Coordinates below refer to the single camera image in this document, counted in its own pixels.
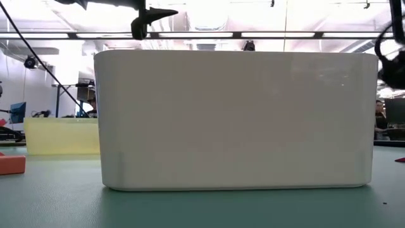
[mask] teal table surface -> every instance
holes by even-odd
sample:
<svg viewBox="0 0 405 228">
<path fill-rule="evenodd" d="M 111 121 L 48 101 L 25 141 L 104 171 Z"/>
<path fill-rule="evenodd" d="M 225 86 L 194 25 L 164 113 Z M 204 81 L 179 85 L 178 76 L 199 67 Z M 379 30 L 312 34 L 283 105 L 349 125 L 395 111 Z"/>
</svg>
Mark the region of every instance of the teal table surface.
<svg viewBox="0 0 405 228">
<path fill-rule="evenodd" d="M 25 174 L 0 176 L 0 227 L 403 228 L 404 156 L 375 148 L 372 182 L 352 189 L 165 193 L 104 187 L 98 156 L 28 156 Z"/>
</svg>

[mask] orange object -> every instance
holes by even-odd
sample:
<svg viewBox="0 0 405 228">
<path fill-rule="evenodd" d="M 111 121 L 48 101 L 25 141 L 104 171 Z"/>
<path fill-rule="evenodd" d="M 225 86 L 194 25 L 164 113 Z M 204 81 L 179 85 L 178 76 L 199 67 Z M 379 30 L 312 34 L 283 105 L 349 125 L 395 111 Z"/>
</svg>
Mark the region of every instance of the orange object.
<svg viewBox="0 0 405 228">
<path fill-rule="evenodd" d="M 25 156 L 0 154 L 0 175 L 25 173 Z"/>
</svg>

